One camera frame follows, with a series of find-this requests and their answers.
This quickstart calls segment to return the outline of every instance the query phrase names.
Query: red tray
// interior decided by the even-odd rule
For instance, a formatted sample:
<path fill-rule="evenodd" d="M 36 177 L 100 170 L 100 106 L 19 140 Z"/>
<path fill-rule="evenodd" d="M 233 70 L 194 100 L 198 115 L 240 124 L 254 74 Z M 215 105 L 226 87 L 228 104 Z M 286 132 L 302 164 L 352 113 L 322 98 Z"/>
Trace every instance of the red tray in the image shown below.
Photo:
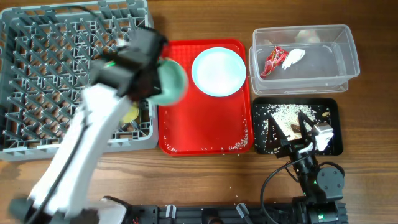
<path fill-rule="evenodd" d="M 189 87 L 176 105 L 159 107 L 159 146 L 172 156 L 242 153 L 253 144 L 249 83 L 246 79 L 236 93 L 213 97 L 194 84 L 191 68 L 204 50 L 225 47 L 246 63 L 244 46 L 235 39 L 176 40 L 169 57 L 186 71 Z"/>

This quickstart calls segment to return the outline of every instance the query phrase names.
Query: white plate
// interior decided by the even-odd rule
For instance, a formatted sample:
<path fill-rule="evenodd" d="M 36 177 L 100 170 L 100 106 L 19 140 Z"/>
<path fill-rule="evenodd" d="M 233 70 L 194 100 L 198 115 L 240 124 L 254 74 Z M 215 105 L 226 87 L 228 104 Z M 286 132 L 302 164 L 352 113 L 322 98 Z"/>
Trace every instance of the white plate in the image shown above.
<path fill-rule="evenodd" d="M 230 49 L 213 47 L 200 53 L 192 65 L 195 85 L 210 96 L 229 96 L 238 91 L 246 79 L 242 58 Z"/>

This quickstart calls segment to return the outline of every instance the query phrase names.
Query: dish rack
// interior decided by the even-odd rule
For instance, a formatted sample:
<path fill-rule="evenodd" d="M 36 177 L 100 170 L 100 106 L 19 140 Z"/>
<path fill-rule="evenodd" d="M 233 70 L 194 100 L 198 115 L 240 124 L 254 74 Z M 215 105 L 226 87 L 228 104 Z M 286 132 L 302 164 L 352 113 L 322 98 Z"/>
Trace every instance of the dish rack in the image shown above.
<path fill-rule="evenodd" d="M 84 6 L 103 18 L 80 9 Z M 145 0 L 108 0 L 5 9 L 0 13 L 0 159 L 52 157 L 88 84 L 90 60 L 116 50 L 116 39 L 153 27 Z M 157 106 L 121 124 L 106 152 L 156 147 Z"/>

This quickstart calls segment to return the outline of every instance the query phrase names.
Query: wooden table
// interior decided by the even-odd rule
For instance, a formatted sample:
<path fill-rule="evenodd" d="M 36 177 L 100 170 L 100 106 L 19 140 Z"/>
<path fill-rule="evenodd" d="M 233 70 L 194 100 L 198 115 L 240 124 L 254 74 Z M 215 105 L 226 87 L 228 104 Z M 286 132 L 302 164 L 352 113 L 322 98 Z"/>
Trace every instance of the wooden table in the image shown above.
<path fill-rule="evenodd" d="M 6 7 L 69 1 L 1 1 Z M 344 152 L 333 161 L 346 171 L 343 201 L 350 223 L 398 223 L 398 13 L 394 1 L 150 1 L 158 30 L 171 40 L 237 38 L 248 50 L 259 27 L 347 24 L 361 74 L 334 98 L 340 109 Z M 259 203 L 262 182 L 286 159 L 249 153 L 170 157 L 160 149 L 103 156 L 88 198 L 112 195 L 132 204 L 211 205 Z M 0 223 L 14 223 L 7 206 L 28 194 L 49 160 L 0 162 Z M 267 188 L 270 202 L 289 202 L 301 189 L 286 172 Z"/>

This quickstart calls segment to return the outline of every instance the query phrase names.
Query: yellow object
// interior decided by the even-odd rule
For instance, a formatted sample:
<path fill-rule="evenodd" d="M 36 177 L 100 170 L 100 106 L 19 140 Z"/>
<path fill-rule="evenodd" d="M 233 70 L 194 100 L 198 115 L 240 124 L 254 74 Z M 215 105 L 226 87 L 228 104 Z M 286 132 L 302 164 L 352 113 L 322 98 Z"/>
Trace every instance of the yellow object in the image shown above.
<path fill-rule="evenodd" d="M 139 107 L 137 103 L 133 103 L 132 106 L 130 107 L 129 112 L 127 112 L 127 114 L 124 115 L 122 122 L 130 123 L 130 121 L 133 121 L 136 118 L 138 118 L 138 115 L 139 115 Z"/>

